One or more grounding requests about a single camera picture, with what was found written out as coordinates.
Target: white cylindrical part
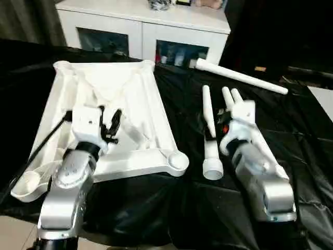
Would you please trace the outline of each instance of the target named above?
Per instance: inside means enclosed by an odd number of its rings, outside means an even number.
[[[233,96],[235,103],[241,103],[243,101],[243,98],[241,98],[241,95],[237,89],[232,89],[231,95]]]
[[[228,77],[237,81],[241,81],[247,84],[251,84],[253,86],[257,86],[266,90],[270,90],[276,93],[284,94],[286,95],[288,93],[288,89],[285,87],[281,87],[263,80],[260,80],[258,78],[254,78],[251,76],[247,76],[246,74],[242,74],[227,68],[220,67],[215,64],[211,64],[210,62],[207,62],[206,60],[203,60],[199,58],[197,60],[196,69],[209,71],[211,73],[219,74],[224,77]]]
[[[202,109],[203,117],[206,120],[209,132],[212,137],[216,137],[213,107],[208,85],[202,87]]]
[[[202,174],[208,180],[218,180],[223,176],[223,165],[219,158],[219,148],[217,141],[206,141],[204,139],[204,161],[202,164]]]
[[[224,101],[225,101],[225,106],[228,110],[232,109],[234,103],[234,99],[231,96],[230,90],[228,87],[223,87],[222,88],[222,94],[224,97]]]
[[[203,117],[207,123],[209,132],[213,138],[216,137],[214,115],[210,90],[207,85],[202,87]],[[223,166],[219,158],[219,148],[216,139],[207,141],[204,137],[204,161],[202,173],[206,179],[218,180],[223,176]]]

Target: tile floor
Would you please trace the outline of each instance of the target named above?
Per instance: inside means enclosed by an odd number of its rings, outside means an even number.
[[[26,250],[33,245],[36,237],[36,225],[7,216],[0,216],[0,248],[10,250]],[[176,250],[173,245],[163,247],[142,246],[110,247],[91,242],[87,239],[79,239],[79,250]]]

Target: glass cabinet door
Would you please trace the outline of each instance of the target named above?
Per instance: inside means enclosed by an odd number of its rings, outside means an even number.
[[[206,59],[207,52],[204,46],[157,40],[155,62],[194,68],[198,58]]]
[[[86,51],[98,51],[129,55],[129,36],[113,32],[77,28],[81,48]]]

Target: black cable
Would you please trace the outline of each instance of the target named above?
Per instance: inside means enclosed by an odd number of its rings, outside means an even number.
[[[61,121],[52,129],[52,131],[47,135],[47,137],[41,142],[41,144],[35,149],[35,151],[31,154],[30,158],[28,161],[20,167],[20,169],[17,171],[16,175],[11,179],[11,181],[8,183],[7,187],[3,189],[1,192],[2,197],[0,199],[0,207],[2,206],[3,202],[9,195],[10,191],[12,188],[16,185],[18,180],[21,178],[23,173],[26,171],[28,166],[31,164],[31,162],[36,158],[37,154],[40,152],[42,147],[48,142],[48,140],[51,138],[51,136],[60,128],[60,126],[63,124],[65,121],[71,121],[72,120],[72,111],[67,111],[64,117],[61,119]]]

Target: black cloth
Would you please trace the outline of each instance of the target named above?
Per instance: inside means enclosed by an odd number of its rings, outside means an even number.
[[[132,61],[66,47],[0,41],[3,188],[31,150],[55,76],[52,64]],[[94,184],[82,235],[117,246],[185,249],[333,249],[333,123],[308,88],[288,85],[286,96],[193,69],[156,65],[155,78],[180,151],[189,158],[182,177],[149,174]],[[202,176],[201,87],[211,88],[214,110],[224,108],[221,87],[239,89],[256,103],[256,122],[294,189],[298,220],[254,220],[228,158],[224,177]],[[31,203],[13,197],[3,215],[37,222],[43,195]]]

